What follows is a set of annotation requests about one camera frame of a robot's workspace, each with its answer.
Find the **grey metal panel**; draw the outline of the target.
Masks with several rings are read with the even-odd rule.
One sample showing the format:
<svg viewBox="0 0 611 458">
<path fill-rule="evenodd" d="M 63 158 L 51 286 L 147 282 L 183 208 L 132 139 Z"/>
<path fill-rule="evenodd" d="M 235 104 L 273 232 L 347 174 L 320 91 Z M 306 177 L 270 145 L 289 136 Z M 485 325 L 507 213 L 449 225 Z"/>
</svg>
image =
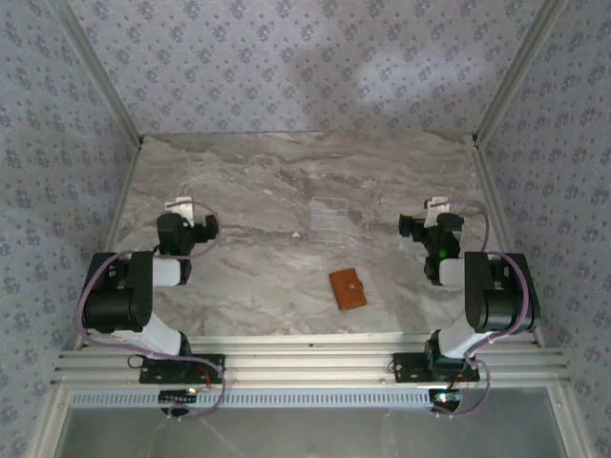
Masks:
<svg viewBox="0 0 611 458">
<path fill-rule="evenodd" d="M 547 393 L 491 391 L 476 413 L 228 408 L 170 421 L 158 408 L 76 408 L 54 458 L 567 458 Z"/>
</svg>

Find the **brown leather card holder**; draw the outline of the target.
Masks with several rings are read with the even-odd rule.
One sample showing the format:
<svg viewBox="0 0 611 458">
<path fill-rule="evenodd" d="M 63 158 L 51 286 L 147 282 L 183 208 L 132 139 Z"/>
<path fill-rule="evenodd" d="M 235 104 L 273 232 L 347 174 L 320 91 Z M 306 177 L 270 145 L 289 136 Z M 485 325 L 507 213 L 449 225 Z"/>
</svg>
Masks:
<svg viewBox="0 0 611 458">
<path fill-rule="evenodd" d="M 349 311 L 368 303 L 364 285 L 360 281 L 355 268 L 331 272 L 328 277 L 338 308 L 341 311 Z"/>
</svg>

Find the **black right circuit board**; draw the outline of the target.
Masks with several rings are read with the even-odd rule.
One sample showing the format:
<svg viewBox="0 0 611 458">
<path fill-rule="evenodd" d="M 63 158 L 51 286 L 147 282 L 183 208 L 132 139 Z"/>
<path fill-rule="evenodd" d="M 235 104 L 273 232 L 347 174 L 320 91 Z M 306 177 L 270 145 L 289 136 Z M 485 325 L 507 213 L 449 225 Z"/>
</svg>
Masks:
<svg viewBox="0 0 611 458">
<path fill-rule="evenodd" d="M 458 406 L 464 398 L 458 389 L 432 388 L 429 390 L 429 396 L 435 406 Z"/>
</svg>

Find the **black left circuit board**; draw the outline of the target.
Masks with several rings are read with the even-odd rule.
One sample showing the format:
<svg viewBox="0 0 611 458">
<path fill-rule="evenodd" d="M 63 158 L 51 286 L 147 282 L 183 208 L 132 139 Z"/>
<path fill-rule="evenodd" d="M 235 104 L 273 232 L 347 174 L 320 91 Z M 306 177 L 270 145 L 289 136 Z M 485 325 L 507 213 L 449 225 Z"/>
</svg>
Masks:
<svg viewBox="0 0 611 458">
<path fill-rule="evenodd" d="M 193 404 L 197 398 L 198 391 L 194 388 L 165 389 L 159 393 L 158 402 L 161 404 Z"/>
</svg>

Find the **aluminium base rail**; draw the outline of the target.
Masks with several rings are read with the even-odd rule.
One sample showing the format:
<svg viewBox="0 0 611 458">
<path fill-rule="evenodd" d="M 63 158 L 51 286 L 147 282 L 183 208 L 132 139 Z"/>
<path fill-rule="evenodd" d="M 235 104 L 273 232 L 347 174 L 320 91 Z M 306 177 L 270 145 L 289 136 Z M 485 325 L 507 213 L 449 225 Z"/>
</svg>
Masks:
<svg viewBox="0 0 611 458">
<path fill-rule="evenodd" d="M 420 352 L 425 334 L 193 337 L 196 353 L 225 356 L 229 385 L 242 387 L 391 386 L 391 357 Z M 538 387 L 570 381 L 558 348 L 542 347 L 534 334 L 506 338 L 482 348 L 478 358 L 491 370 L 495 387 Z M 127 387 L 138 382 L 128 354 L 117 348 L 84 346 L 61 352 L 53 382 L 72 387 Z"/>
</svg>

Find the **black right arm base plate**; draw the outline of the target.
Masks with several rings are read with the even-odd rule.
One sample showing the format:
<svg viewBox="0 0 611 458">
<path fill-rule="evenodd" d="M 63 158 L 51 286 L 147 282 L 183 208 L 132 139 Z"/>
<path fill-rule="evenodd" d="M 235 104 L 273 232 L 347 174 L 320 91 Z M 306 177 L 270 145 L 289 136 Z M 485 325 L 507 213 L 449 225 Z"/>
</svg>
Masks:
<svg viewBox="0 0 611 458">
<path fill-rule="evenodd" d="M 479 382 L 478 369 L 464 360 L 428 356 L 422 353 L 394 353 L 390 367 L 397 383 Z"/>
</svg>

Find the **clear acrylic card stand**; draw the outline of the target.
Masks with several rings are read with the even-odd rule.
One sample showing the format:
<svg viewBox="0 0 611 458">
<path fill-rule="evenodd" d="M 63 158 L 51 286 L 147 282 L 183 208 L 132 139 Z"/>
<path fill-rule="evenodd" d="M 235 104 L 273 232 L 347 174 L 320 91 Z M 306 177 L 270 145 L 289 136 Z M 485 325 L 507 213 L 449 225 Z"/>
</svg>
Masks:
<svg viewBox="0 0 611 458">
<path fill-rule="evenodd" d="M 309 239 L 320 243 L 344 243 L 348 236 L 348 201 L 314 197 L 309 201 Z"/>
</svg>

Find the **black circuit board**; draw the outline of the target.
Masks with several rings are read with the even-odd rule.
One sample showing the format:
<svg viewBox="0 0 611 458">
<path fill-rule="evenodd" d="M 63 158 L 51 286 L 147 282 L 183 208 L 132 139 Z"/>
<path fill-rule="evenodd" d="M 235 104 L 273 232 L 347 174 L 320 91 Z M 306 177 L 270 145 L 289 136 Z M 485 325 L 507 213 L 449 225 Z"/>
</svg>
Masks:
<svg viewBox="0 0 611 458">
<path fill-rule="evenodd" d="M 197 398 L 198 391 L 194 388 L 165 389 L 159 393 L 158 402 L 161 404 L 193 404 Z"/>
<path fill-rule="evenodd" d="M 435 406 L 458 406 L 464 398 L 458 389 L 432 388 L 429 390 L 429 396 Z"/>
</svg>

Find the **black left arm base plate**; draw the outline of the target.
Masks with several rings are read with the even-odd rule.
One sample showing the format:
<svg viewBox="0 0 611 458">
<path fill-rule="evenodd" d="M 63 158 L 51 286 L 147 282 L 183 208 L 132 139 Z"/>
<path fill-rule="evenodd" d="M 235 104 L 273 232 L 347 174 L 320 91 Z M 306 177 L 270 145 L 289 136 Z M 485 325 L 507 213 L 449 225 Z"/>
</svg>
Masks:
<svg viewBox="0 0 611 458">
<path fill-rule="evenodd" d="M 219 385 L 221 376 L 209 364 L 132 355 L 128 366 L 139 370 L 143 385 Z"/>
</svg>

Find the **aluminium frame post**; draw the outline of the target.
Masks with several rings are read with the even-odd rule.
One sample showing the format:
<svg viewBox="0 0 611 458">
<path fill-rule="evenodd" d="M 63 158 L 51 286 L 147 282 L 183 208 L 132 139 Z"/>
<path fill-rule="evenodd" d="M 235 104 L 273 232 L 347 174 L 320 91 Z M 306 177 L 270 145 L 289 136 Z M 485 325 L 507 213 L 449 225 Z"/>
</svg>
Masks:
<svg viewBox="0 0 611 458">
<path fill-rule="evenodd" d="M 474 131 L 474 145 L 485 146 L 516 95 L 569 0 L 541 0 L 523 39 L 510 61 L 493 98 Z"/>
<path fill-rule="evenodd" d="M 110 76 L 97 56 L 87 33 L 69 3 L 69 0 L 45 0 L 53 12 L 62 31 L 71 43 L 81 64 L 99 92 L 101 100 L 110 112 L 117 128 L 128 143 L 138 148 L 141 144 L 136 125 L 121 100 Z"/>
</svg>

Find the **aluminium side rail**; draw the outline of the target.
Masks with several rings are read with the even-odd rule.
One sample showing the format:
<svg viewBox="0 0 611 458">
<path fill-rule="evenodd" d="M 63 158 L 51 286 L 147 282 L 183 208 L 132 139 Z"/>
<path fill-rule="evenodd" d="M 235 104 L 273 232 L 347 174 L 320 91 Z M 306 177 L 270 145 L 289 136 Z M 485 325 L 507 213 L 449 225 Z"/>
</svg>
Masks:
<svg viewBox="0 0 611 458">
<path fill-rule="evenodd" d="M 483 201 L 487 208 L 488 218 L 491 224 L 493 247 L 503 253 L 516 253 L 515 241 L 511 233 L 508 220 L 495 188 L 492 169 L 485 155 L 478 149 L 473 135 L 466 135 L 467 154 L 478 180 Z"/>
<path fill-rule="evenodd" d="M 133 148 L 133 155 L 132 155 L 132 158 L 130 159 L 129 166 L 127 168 L 127 176 L 123 182 L 123 185 L 122 185 L 122 188 L 119 194 L 118 202 L 116 204 L 115 215 L 113 216 L 110 230 L 108 232 L 108 235 L 103 245 L 103 248 L 105 250 L 110 250 L 111 248 L 114 248 L 118 240 L 120 221 L 121 221 L 122 214 L 124 211 L 125 201 L 126 201 L 126 198 L 127 198 L 127 195 L 128 195 L 128 192 L 129 192 L 129 189 L 131 187 L 131 183 L 134 177 L 134 170 L 136 168 L 138 157 L 141 152 L 143 138 L 144 138 L 143 135 L 138 136 L 136 146 Z M 82 293 L 79 298 L 77 309 L 76 309 L 76 315 L 75 315 L 76 337 L 74 338 L 74 342 L 72 343 L 73 350 L 81 351 L 89 347 L 99 347 L 99 348 L 105 348 L 105 349 L 121 350 L 121 351 L 130 353 L 130 354 L 145 352 L 145 349 L 143 348 L 140 348 L 136 345 L 132 345 L 128 343 L 122 343 L 121 341 L 117 341 L 117 340 L 113 340 L 110 342 L 97 341 L 87 332 L 87 330 L 83 326 L 83 317 L 84 317 L 84 309 L 85 309 L 86 300 L 89 298 L 89 295 L 93 290 L 93 286 L 95 285 L 95 282 L 101 276 L 101 274 L 106 269 L 106 267 L 110 265 L 114 260 L 121 258 L 121 257 L 128 256 L 128 255 L 129 255 L 128 252 L 115 253 L 114 255 L 106 259 L 104 262 L 102 262 L 100 266 L 96 268 L 96 270 L 92 273 L 92 276 L 90 278 L 86 277 L 85 284 L 82 289 Z"/>
</svg>

